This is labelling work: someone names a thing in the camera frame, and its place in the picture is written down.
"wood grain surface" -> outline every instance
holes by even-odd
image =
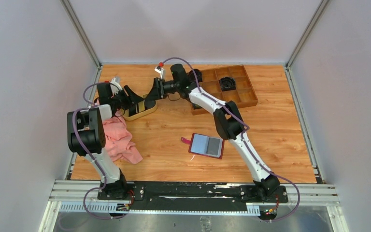
[[[226,65],[194,65],[197,69],[212,69]],[[155,65],[104,65],[100,82],[121,78],[138,95],[147,94],[157,77]],[[297,183],[315,183],[308,151],[298,121],[297,112],[282,65],[246,65],[246,71],[258,97],[257,106],[240,109],[244,121],[251,127],[250,140],[264,162],[275,173]],[[185,100],[157,101],[158,109],[142,118],[127,122],[132,141],[143,156],[138,164],[118,160],[127,180],[252,182],[251,174],[234,147],[225,143],[223,158],[214,159],[188,153],[181,137],[192,133],[216,136],[213,116],[191,114]],[[92,165],[78,157],[71,179],[100,179]]]

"phone case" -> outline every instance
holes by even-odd
[[[213,156],[210,156],[210,155],[200,154],[200,153],[196,153],[196,152],[192,152],[192,151],[191,151],[191,146],[193,145],[193,140],[194,140],[194,135],[195,135],[195,134],[197,134],[197,133],[193,133],[193,135],[191,136],[190,147],[188,148],[188,152],[189,152],[189,153],[196,154],[196,155],[200,155],[200,156],[207,156],[207,157],[215,158],[215,159],[222,159],[222,157],[223,157],[223,152],[224,152],[224,143],[225,143],[225,140],[222,140],[223,142],[222,142],[222,144],[221,144],[221,155],[220,155],[220,157],[213,157]],[[199,135],[207,136],[207,137],[210,137],[210,138],[215,138],[215,137],[211,137],[211,136],[204,135],[204,134],[199,134]]]

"pink towel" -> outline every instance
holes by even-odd
[[[133,136],[127,131],[126,122],[119,111],[116,116],[103,121],[104,133],[106,134],[105,148],[112,161],[123,159],[136,164],[142,161],[143,157],[135,147],[135,143],[130,141]]]

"white wall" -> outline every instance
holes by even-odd
[[[320,0],[71,0],[102,62],[286,62]]]
[[[95,71],[60,1],[0,1],[0,231],[38,230]]]
[[[371,231],[371,1],[333,0],[293,66],[322,172]]]

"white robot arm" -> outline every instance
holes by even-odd
[[[271,174],[269,167],[252,146],[244,126],[241,124],[243,121],[236,104],[232,101],[219,100],[197,87],[196,82],[188,78],[181,64],[175,64],[171,67],[172,81],[165,81],[164,70],[160,66],[156,67],[156,70],[160,73],[160,77],[154,78],[153,87],[144,100],[155,101],[166,98],[169,93],[178,92],[181,98],[207,110],[214,116],[215,127],[220,137],[228,140],[247,164],[257,186],[254,194],[261,196],[262,199],[271,196],[280,186],[280,182],[276,176]],[[73,112],[68,113],[68,144],[72,152],[77,152],[93,164],[102,183],[107,184],[106,188],[112,189],[115,195],[123,196],[127,191],[125,189],[126,180],[104,149],[105,134],[101,121],[111,118],[117,109],[127,109],[138,101],[142,101],[143,98],[134,94],[128,86],[124,87],[126,94],[123,88],[118,85],[118,81],[114,83],[117,83],[114,89],[111,88],[113,83],[98,85],[99,107],[78,112],[77,118],[72,117]],[[230,113],[234,117],[238,117],[239,120],[232,117],[227,119],[226,115]],[[82,149],[81,142],[76,138],[77,131],[72,127],[73,123],[78,124],[79,137],[83,138],[82,141],[91,154]]]
[[[189,93],[188,97],[190,98],[190,101],[192,103],[201,106],[210,114],[213,114],[214,111],[216,111],[217,109],[221,109],[222,105],[226,104],[225,101],[215,98],[214,96],[205,92],[203,89],[201,89],[201,91],[202,92],[195,88],[191,91],[191,93]],[[243,142],[244,140],[247,142],[249,147],[245,146]],[[267,165],[262,161],[261,157],[258,155],[257,151],[255,151],[246,133],[244,134],[240,133],[236,136],[235,140],[229,139],[228,141],[235,147],[235,149],[244,159],[245,163],[248,166],[248,169],[251,172],[251,176],[255,181],[260,182],[261,179],[266,179],[270,175],[259,164],[257,164],[257,161],[250,154],[248,149],[250,149],[254,153],[256,159],[262,164],[262,166],[269,170]]]

